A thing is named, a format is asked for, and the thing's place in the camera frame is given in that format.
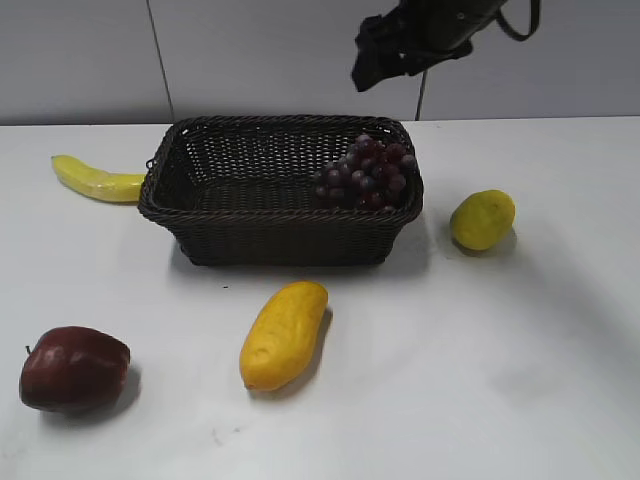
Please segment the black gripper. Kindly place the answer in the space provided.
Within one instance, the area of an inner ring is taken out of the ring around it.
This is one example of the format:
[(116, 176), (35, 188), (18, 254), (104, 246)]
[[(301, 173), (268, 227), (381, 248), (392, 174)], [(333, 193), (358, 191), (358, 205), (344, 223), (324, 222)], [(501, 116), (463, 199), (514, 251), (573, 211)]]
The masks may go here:
[[(425, 62), (459, 59), (473, 51), (471, 37), (494, 21), (505, 1), (401, 1), (394, 17), (371, 16), (359, 28), (360, 49), (351, 72), (358, 92), (390, 78), (415, 76)], [(397, 46), (399, 51), (381, 51)]]

